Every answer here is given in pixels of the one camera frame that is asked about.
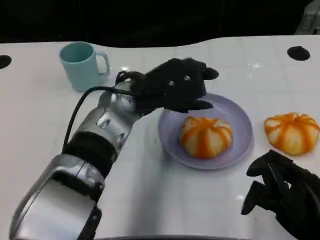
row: pumpkin-shaped bun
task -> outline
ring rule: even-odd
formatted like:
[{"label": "pumpkin-shaped bun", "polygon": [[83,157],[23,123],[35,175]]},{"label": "pumpkin-shaped bun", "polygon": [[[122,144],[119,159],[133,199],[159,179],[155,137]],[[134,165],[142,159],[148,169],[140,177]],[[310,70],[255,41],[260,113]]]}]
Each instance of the pumpkin-shaped bun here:
[{"label": "pumpkin-shaped bun", "polygon": [[184,120],[180,142],[191,156],[212,159],[230,146],[232,130],[218,118],[189,116]]},{"label": "pumpkin-shaped bun", "polygon": [[317,122],[307,114],[291,112],[269,117],[264,122],[269,142],[290,155],[310,152],[319,138]]}]

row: purple plate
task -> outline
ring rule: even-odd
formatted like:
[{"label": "purple plate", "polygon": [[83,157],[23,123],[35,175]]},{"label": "purple plate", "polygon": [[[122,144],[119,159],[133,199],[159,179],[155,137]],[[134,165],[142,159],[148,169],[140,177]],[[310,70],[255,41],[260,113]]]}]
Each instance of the purple plate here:
[{"label": "purple plate", "polygon": [[[202,170],[225,168],[242,160],[253,145],[253,127],[246,112],[223,96],[208,93],[202,99],[212,103],[213,108],[189,113],[163,111],[159,119],[158,132],[164,151],[179,162]],[[226,121],[232,128],[231,146],[214,159],[203,160],[189,155],[179,141],[181,127],[188,116],[219,118]]]}]

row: white table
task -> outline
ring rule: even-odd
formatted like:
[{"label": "white table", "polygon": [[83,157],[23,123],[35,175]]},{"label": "white table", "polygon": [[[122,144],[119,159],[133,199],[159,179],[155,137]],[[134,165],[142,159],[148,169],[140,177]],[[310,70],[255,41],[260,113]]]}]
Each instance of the white table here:
[{"label": "white table", "polygon": [[[12,63],[0,70],[1,173],[0,237],[8,239],[13,212],[49,161],[62,148],[71,113],[81,94],[71,88],[59,62],[66,43],[0,44],[0,55]],[[303,46],[307,61],[288,57],[287,49]],[[189,46],[105,51],[112,65],[113,86],[121,66],[142,73],[170,58],[192,57],[220,73],[207,81],[208,92],[223,95],[245,109],[254,127],[254,150],[239,164],[219,171],[198,171],[167,159],[159,142],[161,109],[132,129],[99,201],[103,217],[96,237],[132,235],[207,235],[253,240],[291,237],[272,212],[259,207],[240,214],[254,179],[249,164],[266,153],[266,117],[292,111],[320,122],[320,37],[263,36],[220,38]],[[103,68],[102,59],[99,65]],[[87,99],[76,128],[97,105],[100,93]],[[320,176],[320,146],[295,157],[296,163]]]}]

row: light blue mug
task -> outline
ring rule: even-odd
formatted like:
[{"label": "light blue mug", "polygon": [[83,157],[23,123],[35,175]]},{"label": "light blue mug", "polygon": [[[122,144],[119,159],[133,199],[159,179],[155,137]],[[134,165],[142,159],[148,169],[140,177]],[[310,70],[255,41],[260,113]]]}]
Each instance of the light blue mug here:
[{"label": "light blue mug", "polygon": [[[96,56],[102,56],[106,64],[106,72],[99,72]],[[110,64],[107,54],[95,51],[87,42],[73,42],[60,50],[60,61],[71,85],[84,92],[89,88],[99,86],[110,74]]]}]

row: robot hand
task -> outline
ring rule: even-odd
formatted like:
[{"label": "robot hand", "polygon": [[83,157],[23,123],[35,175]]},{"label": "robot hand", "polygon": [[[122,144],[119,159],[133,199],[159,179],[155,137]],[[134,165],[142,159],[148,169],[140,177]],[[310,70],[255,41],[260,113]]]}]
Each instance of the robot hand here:
[{"label": "robot hand", "polygon": [[320,179],[315,174],[273,150],[256,159],[246,174],[261,175],[264,184],[252,183],[242,215],[260,206],[274,212],[277,221],[298,240],[320,238]]},{"label": "robot hand", "polygon": [[130,90],[135,93],[135,111],[144,116],[157,108],[187,113],[189,110],[213,106],[199,98],[206,94],[204,80],[218,77],[218,72],[192,58],[173,58],[146,74],[120,72],[116,84],[131,79]]}]

